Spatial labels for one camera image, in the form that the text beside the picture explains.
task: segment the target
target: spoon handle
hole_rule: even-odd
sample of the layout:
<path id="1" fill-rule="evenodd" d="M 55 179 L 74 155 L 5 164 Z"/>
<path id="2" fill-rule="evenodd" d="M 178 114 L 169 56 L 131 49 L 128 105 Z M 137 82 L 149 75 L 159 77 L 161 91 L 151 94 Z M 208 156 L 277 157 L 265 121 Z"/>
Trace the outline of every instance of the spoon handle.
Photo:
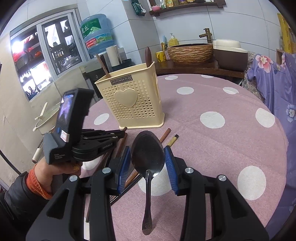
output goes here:
<path id="1" fill-rule="evenodd" d="M 149 235 L 152 232 L 152 218 L 151 218 L 151 181 L 152 173 L 150 170 L 146 171 L 146 207 L 142 223 L 142 232 Z"/>

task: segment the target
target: window frame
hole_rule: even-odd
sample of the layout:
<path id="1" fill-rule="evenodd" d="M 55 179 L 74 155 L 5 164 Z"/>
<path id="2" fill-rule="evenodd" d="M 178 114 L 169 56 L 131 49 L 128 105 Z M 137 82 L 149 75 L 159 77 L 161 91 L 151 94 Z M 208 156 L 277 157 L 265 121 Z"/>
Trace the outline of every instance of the window frame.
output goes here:
<path id="1" fill-rule="evenodd" d="M 75 68 L 79 68 L 80 66 L 85 65 L 85 63 L 91 59 L 90 55 L 88 54 L 86 45 L 83 41 L 82 33 L 80 31 L 79 23 L 81 22 L 81 19 L 80 19 L 80 16 L 78 16 L 78 14 L 79 14 L 79 12 L 76 11 L 76 8 L 72 8 L 72 9 L 68 9 L 65 11 L 57 12 L 52 15 L 46 16 L 46 17 L 39 19 L 39 20 L 35 21 L 34 23 L 24 27 L 23 29 L 21 29 L 20 31 L 18 31 L 17 33 L 12 35 L 10 37 L 10 42 L 12 42 L 12 40 L 14 40 L 15 38 L 18 38 L 19 36 L 23 35 L 24 32 L 28 31 L 29 29 L 36 27 L 40 47 L 42 50 L 42 54 L 43 54 L 45 63 L 48 66 L 49 72 L 54 80 L 53 81 L 53 83 L 54 83 L 58 78 L 62 77 L 63 75 L 65 75 L 66 73 L 68 73 L 69 71 L 71 71 Z M 48 22 L 51 22 L 53 20 L 62 18 L 62 17 L 68 17 L 70 27 L 72 30 L 73 39 L 76 43 L 76 46 L 77 46 L 77 49 L 78 49 L 78 52 L 79 52 L 79 55 L 80 55 L 82 61 L 80 63 L 70 67 L 69 69 L 63 71 L 62 73 L 57 74 L 56 70 L 55 70 L 55 66 L 53 64 L 54 63 L 53 57 L 51 56 L 49 46 L 46 43 L 47 41 L 45 40 L 46 36 L 45 36 L 45 31 L 44 31 L 43 25 Z M 33 97 L 31 100 L 29 100 L 24 90 L 23 90 L 23 92 L 29 102 L 35 98 L 35 97 Z"/>

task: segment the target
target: bottle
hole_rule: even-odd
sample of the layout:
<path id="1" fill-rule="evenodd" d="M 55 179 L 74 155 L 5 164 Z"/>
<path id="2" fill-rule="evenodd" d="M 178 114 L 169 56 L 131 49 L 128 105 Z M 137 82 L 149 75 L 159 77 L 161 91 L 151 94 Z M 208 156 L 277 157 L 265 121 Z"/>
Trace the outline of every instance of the bottle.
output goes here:
<path id="1" fill-rule="evenodd" d="M 80 29 L 89 54 L 95 55 L 113 46 L 110 27 L 104 14 L 95 14 L 80 23 Z"/>
<path id="2" fill-rule="evenodd" d="M 178 40 L 175 38 L 173 33 L 170 33 L 170 40 L 168 41 L 169 47 L 179 45 Z"/>
<path id="3" fill-rule="evenodd" d="M 172 0 L 166 0 L 165 2 L 166 2 L 167 7 L 173 7 L 174 6 Z"/>

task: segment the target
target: cream plastic basket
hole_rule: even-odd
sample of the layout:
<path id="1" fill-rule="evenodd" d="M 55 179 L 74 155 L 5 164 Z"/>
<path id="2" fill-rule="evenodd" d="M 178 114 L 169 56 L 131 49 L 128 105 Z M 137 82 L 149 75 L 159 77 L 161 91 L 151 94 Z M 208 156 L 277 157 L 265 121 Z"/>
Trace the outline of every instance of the cream plastic basket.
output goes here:
<path id="1" fill-rule="evenodd" d="M 95 84 L 119 122 L 119 128 L 162 127 L 162 111 L 154 62 L 121 69 Z"/>

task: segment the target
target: jianhao label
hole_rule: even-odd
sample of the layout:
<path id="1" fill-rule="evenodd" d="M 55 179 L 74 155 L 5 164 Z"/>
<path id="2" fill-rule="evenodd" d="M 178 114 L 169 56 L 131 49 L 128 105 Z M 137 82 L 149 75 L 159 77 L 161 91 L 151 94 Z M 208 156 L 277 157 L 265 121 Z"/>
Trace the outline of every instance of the jianhao label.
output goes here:
<path id="1" fill-rule="evenodd" d="M 127 76 L 121 77 L 119 79 L 110 80 L 110 82 L 111 82 L 111 85 L 117 85 L 117 84 L 121 84 L 124 82 L 132 81 L 132 80 L 133 80 L 133 78 L 131 77 L 131 75 L 127 75 Z"/>

